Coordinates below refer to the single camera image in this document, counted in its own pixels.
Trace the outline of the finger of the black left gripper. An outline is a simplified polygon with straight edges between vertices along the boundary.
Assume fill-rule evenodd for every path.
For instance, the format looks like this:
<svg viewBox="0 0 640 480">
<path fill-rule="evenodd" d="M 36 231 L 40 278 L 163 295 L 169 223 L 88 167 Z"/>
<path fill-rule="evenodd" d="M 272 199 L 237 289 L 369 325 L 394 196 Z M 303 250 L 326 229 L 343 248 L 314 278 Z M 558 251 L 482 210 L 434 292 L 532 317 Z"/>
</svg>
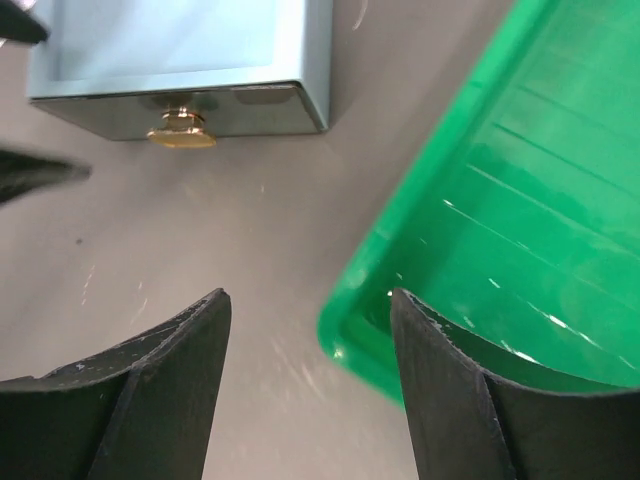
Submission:
<svg viewBox="0 0 640 480">
<path fill-rule="evenodd" d="M 49 38 L 49 31 L 11 0 L 1 0 L 0 22 L 2 40 L 37 45 Z"/>
<path fill-rule="evenodd" d="M 92 174 L 87 164 L 32 152 L 1 150 L 1 205 L 35 191 L 82 182 Z"/>
</svg>

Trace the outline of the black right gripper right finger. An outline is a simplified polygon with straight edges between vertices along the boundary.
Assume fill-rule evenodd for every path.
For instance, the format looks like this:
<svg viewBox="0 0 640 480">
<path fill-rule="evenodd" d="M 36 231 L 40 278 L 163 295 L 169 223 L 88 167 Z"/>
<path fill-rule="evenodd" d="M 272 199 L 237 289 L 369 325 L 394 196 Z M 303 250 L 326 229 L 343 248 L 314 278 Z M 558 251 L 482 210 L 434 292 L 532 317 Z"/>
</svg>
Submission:
<svg viewBox="0 0 640 480">
<path fill-rule="evenodd" d="M 638 389 L 528 361 L 405 289 L 391 330 L 419 478 L 638 478 Z"/>
</svg>

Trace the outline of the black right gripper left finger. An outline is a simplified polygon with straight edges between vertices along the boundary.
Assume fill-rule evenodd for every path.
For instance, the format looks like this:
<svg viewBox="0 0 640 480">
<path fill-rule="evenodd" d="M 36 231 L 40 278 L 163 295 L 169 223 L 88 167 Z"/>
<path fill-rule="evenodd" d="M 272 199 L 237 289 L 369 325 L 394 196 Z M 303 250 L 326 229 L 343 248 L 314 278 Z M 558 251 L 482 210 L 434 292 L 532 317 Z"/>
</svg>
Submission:
<svg viewBox="0 0 640 480">
<path fill-rule="evenodd" d="M 2 478 L 201 478 L 230 327 L 216 289 L 105 351 L 3 381 Z"/>
</svg>

